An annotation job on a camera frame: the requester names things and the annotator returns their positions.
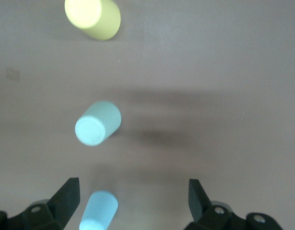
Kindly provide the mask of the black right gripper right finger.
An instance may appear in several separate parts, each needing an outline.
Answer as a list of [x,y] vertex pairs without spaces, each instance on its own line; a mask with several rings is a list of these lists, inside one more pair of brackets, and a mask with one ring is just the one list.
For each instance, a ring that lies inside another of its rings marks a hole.
[[281,230],[278,222],[263,213],[240,218],[225,204],[211,202],[197,179],[189,179],[188,205],[193,221],[187,230]]

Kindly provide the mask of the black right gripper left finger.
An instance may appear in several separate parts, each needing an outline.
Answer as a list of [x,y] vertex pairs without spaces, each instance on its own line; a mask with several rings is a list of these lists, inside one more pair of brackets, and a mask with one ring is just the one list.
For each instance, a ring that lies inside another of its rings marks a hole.
[[80,203],[79,178],[69,178],[50,198],[8,217],[0,210],[0,230],[63,230]]

